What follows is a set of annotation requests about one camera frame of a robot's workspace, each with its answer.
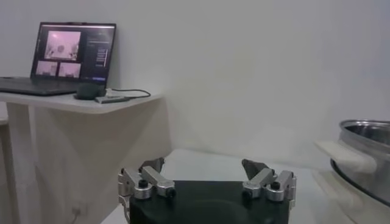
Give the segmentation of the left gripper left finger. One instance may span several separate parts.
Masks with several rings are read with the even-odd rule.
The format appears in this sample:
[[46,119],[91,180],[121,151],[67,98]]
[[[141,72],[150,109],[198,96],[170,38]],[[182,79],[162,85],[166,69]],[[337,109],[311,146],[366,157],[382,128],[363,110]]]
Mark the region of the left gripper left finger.
[[164,158],[157,158],[145,161],[138,170],[122,168],[118,174],[118,195],[148,200],[156,190],[161,197],[175,197],[175,182],[160,174],[164,163]]

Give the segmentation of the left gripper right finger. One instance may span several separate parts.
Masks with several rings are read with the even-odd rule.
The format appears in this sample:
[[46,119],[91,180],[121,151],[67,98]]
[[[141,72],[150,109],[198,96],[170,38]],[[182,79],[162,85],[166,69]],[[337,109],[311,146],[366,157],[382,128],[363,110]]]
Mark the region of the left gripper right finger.
[[272,202],[296,201],[296,176],[293,172],[283,170],[279,174],[265,163],[252,160],[241,161],[247,181],[243,182],[243,197],[253,200],[265,196]]

